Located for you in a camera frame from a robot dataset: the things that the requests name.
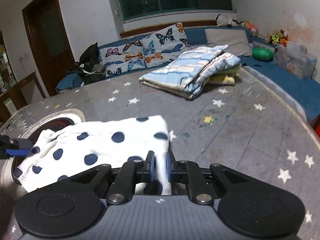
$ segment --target gray bed sheet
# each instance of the gray bed sheet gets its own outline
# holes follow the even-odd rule
[[[162,115],[176,136],[170,148],[177,160],[195,161],[200,167],[221,163],[294,193],[308,211],[299,237],[320,239],[320,143],[296,111],[244,69],[235,86],[206,85],[193,101],[141,85],[138,78],[148,71],[87,85],[26,106],[11,118],[15,122],[5,133],[17,137],[39,119],[67,108],[81,110],[86,121]],[[249,77],[253,79],[250,84],[244,81]],[[133,98],[139,101],[129,104]],[[213,100],[224,105],[212,105]],[[262,111],[254,104],[262,104]],[[17,227],[12,218],[7,239],[21,235],[19,230],[11,234],[14,225]]]

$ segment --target striped blanket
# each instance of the striped blanket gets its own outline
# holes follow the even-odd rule
[[[201,46],[185,51],[169,65],[151,71],[139,80],[150,87],[193,99],[200,94],[211,75],[240,63],[239,57],[224,52],[227,48],[228,45]]]

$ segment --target white wall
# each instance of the white wall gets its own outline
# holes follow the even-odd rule
[[[251,21],[262,35],[282,28],[289,39],[318,57],[313,79],[320,83],[320,0],[232,0],[238,20]]]
[[[215,11],[215,10],[194,10],[181,11],[172,13],[163,13],[160,15],[151,15],[133,20],[124,21],[124,30],[130,31],[148,26],[161,25],[174,22],[188,22],[201,20],[215,20],[218,14],[222,14],[226,18],[236,19],[236,14],[231,11]]]
[[[31,1],[0,0],[0,30],[3,32],[7,54],[17,80],[37,71],[38,79],[47,94],[29,46],[22,17],[22,9]],[[59,3],[76,61],[91,44],[98,42],[103,45],[118,40],[109,0],[59,0]],[[23,92],[28,103],[41,99],[34,84]]]

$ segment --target wooden door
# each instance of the wooden door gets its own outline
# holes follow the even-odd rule
[[[41,78],[50,96],[74,66],[59,0],[33,0],[22,10],[29,44]]]

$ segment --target glass cabinet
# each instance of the glass cabinet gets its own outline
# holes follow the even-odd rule
[[[17,83],[4,46],[2,32],[0,32],[0,95]]]

